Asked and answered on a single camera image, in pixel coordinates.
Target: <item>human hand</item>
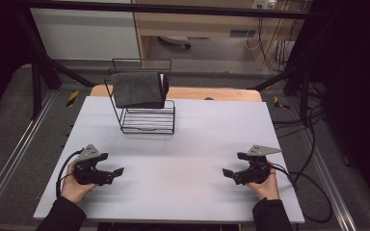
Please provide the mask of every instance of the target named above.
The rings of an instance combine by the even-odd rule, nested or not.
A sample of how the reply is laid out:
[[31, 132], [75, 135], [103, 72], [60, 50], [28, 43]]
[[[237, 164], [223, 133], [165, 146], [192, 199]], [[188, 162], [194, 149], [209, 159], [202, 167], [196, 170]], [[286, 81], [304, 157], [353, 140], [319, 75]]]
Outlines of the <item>human hand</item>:
[[80, 185], [73, 177], [73, 170], [76, 162], [73, 161], [67, 166], [67, 173], [63, 183], [61, 196], [73, 203], [78, 203], [84, 196], [94, 189], [97, 185]]
[[263, 183], [256, 184], [250, 182], [246, 185], [257, 193], [260, 200], [265, 197], [268, 200], [280, 199], [280, 196], [278, 194], [278, 180], [276, 179], [276, 170], [272, 167], [270, 168], [269, 176]]

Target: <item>gray towel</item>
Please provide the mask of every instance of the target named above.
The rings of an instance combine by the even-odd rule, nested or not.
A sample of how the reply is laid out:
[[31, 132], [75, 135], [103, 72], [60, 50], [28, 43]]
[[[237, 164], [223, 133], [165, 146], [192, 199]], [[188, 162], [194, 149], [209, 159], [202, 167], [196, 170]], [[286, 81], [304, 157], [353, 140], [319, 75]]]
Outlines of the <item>gray towel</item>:
[[117, 108], [163, 109], [168, 78], [157, 72], [124, 72], [111, 76]]

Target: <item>white table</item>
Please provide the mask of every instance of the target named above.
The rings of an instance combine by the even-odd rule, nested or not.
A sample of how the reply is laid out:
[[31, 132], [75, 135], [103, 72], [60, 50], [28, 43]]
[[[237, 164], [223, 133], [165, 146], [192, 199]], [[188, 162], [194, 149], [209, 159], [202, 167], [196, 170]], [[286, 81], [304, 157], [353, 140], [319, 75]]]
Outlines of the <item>white table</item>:
[[[223, 177], [249, 164], [237, 152], [260, 144], [279, 148], [265, 103], [175, 99], [174, 135], [124, 135], [108, 97], [87, 97], [34, 218], [45, 218], [66, 158], [93, 144], [109, 153], [98, 169], [125, 167], [112, 185], [97, 187], [79, 204], [93, 221], [244, 223], [258, 201], [245, 186]], [[281, 153], [268, 156], [285, 167]], [[278, 172], [281, 199], [291, 222], [304, 222], [297, 197]]]

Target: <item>white cabinet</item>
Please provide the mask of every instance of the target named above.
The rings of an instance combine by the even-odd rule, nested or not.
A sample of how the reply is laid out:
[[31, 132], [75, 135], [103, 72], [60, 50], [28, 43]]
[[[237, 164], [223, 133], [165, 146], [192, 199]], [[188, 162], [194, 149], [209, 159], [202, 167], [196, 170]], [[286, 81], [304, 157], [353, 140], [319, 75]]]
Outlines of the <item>white cabinet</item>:
[[[85, 1], [130, 3], [129, 0]], [[31, 11], [46, 52], [52, 59], [111, 61], [113, 58], [140, 58], [133, 13]]]

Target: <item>black wire rack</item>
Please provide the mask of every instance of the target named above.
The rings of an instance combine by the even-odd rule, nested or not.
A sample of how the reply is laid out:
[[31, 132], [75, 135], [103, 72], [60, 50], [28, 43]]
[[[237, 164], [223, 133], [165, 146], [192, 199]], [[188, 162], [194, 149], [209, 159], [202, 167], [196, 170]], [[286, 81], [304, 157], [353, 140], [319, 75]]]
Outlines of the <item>black wire rack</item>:
[[[109, 69], [110, 76], [122, 72], [149, 71], [164, 73], [169, 76], [171, 60], [113, 59], [114, 68]], [[105, 79], [119, 127], [124, 134], [167, 134], [175, 132], [175, 103], [166, 100], [163, 109], [117, 108], [114, 101], [114, 89], [111, 79]]]

